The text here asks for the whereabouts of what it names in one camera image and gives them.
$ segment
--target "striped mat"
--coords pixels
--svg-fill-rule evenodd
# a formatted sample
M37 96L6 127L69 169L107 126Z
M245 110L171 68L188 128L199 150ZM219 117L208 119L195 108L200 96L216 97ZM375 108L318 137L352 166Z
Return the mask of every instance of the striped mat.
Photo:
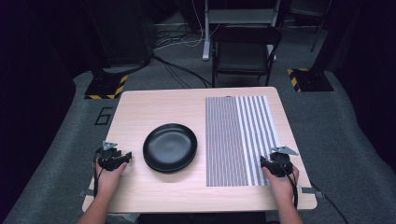
M266 96L208 97L206 185L263 186L260 155L279 145Z

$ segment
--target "wooden table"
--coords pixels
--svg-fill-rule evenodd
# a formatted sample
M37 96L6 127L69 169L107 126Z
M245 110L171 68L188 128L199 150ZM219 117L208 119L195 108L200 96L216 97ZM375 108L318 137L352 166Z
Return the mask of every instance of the wooden table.
M227 88L169 91L126 91L120 98L107 142L118 143L122 154L132 151L132 162L120 178L109 213L195 213L276 210L270 187L207 187L205 152L205 98L213 96L266 95L279 142L296 151L289 122L275 88ZM142 147L148 134L165 123L183 124L195 133L198 148L194 160L174 174L150 169ZM290 156L300 170L298 185L311 187L300 156ZM93 200L86 196L85 211ZM313 194L299 191L298 209L317 206Z

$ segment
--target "stand base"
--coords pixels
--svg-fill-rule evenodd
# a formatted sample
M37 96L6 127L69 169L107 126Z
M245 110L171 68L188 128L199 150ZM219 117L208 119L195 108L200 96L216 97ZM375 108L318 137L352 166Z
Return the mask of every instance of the stand base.
M309 69L288 69L291 85L295 91L334 91L326 76L314 74Z
M127 76L106 77L103 80L94 78L85 91L85 99L102 100L118 98L125 85Z

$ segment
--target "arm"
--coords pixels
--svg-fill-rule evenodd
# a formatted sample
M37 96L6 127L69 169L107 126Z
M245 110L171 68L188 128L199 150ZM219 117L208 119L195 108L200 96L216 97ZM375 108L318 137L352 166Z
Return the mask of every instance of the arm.
M262 171L271 182L271 190L276 200L280 223L287 223L287 224L303 223L303 221L300 218L300 215L297 213L297 210L294 208L293 189L291 187L288 178L286 176L276 177L272 175L271 172L265 167L262 168ZM297 182L299 177L299 170L295 166L293 166L293 173L295 176L295 181Z
M114 171L102 170L96 161L97 174L100 174L98 192L93 202L79 219L78 224L83 223L106 223L107 210L117 186L120 175L125 170L127 163L123 163Z

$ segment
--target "chair backrest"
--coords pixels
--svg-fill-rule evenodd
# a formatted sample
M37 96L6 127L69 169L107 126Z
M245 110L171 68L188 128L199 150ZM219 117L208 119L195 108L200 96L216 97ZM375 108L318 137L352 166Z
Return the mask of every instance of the chair backrest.
M228 24L220 26L212 35L212 39L213 42L273 45L276 49L282 34L273 26Z

